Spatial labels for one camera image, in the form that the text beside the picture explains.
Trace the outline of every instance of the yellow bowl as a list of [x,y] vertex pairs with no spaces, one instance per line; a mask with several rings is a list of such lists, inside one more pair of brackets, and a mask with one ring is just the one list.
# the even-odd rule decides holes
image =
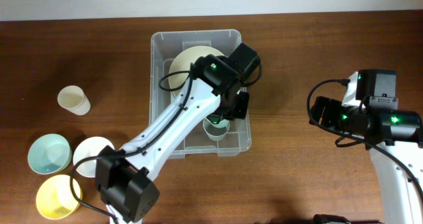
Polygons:
[[[56,175],[45,181],[38,190],[36,206],[40,214],[51,220],[61,219],[72,214],[79,202],[73,198],[69,175]],[[73,188],[78,198],[82,199],[82,190],[78,182],[73,180]]]

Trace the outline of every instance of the robotic arm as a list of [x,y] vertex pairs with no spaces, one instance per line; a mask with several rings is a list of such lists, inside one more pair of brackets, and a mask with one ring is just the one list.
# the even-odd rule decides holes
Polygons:
[[[422,224],[422,120],[415,112],[397,110],[396,73],[362,70],[339,82],[348,86],[344,100],[318,96],[310,123],[340,135],[339,147],[366,144],[387,224]],[[339,144],[343,137],[356,141]]]
[[[196,124],[208,116],[216,123],[245,118],[249,94],[239,89],[251,84],[246,81],[258,66],[260,77],[260,58],[245,44],[229,57],[200,57],[187,71],[189,83],[145,131],[117,152],[109,147],[100,152],[106,158],[97,161],[95,185],[108,211],[117,217],[111,221],[142,220],[159,198],[153,181]],[[115,159],[122,154],[135,155]]]

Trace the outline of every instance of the green led light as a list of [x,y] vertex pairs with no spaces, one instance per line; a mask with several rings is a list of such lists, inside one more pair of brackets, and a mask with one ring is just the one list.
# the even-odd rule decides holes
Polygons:
[[397,122],[399,122],[399,118],[397,118],[396,116],[393,116],[393,117],[391,117],[391,122],[397,123]]

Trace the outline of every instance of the white paper cup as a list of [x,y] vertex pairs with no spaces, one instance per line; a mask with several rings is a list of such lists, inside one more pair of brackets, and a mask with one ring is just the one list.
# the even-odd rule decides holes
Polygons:
[[[73,165],[76,165],[81,159],[98,155],[106,146],[114,149],[112,142],[104,137],[90,137],[85,139],[78,145],[74,152]],[[87,161],[77,168],[77,172],[85,177],[94,178],[96,164],[96,161]]]
[[227,124],[229,123],[229,120],[223,119],[222,121],[220,121],[218,124],[214,124],[212,122],[210,122],[211,125],[215,128],[224,128],[227,126]]
[[91,108],[84,91],[75,85],[65,87],[59,92],[58,103],[62,108],[80,116],[86,114]]
[[204,131],[206,131],[207,136],[212,141],[221,141],[223,138],[225,138],[227,132],[229,131],[230,125],[231,124],[228,122],[225,127],[217,128],[217,127],[214,127],[213,124],[209,120],[207,119],[203,120]]

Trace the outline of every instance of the light blue bowl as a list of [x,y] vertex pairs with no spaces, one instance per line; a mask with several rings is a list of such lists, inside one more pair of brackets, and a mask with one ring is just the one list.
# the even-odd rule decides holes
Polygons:
[[29,149],[28,164],[38,174],[52,174],[71,162],[72,150],[67,140],[58,134],[43,135]]

